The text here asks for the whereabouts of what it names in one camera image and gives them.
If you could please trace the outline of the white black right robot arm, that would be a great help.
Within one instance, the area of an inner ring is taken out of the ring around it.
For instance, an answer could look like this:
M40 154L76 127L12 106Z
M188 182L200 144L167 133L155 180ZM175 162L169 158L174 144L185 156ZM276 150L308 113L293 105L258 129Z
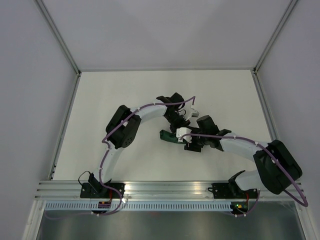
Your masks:
M186 150L200 152L204 146L210 146L255 164L254 170L241 170L229 178L228 192L235 198L260 188L279 195L303 174L290 151L278 139L265 142L239 136L229 129L219 129L208 115L196 123L197 127L188 127L177 134L178 140L186 143Z

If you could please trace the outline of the dark green cloth napkin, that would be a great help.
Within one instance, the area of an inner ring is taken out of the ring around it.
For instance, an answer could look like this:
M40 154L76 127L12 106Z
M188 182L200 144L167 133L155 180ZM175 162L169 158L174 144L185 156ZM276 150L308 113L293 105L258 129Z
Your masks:
M179 141L179 139L176 137L176 135L172 132L161 130L159 132L159 138L162 141L173 143L173 144L184 144L183 141Z

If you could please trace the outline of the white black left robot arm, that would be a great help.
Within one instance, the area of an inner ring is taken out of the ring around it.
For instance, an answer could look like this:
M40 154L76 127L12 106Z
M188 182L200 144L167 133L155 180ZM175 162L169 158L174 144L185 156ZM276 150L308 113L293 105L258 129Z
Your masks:
M170 131L161 130L160 139L179 143L176 137L177 129L190 125L190 121L180 114L188 102L193 104L195 97L185 100L176 92L170 97L159 96L153 102L136 108L121 105L105 128L106 136L102 139L102 143L107 146L106 152L98 168L82 185L81 194L86 194L90 198L105 198L108 195L111 191L111 174L121 152L133 143L140 125L146 121L164 117L169 123Z

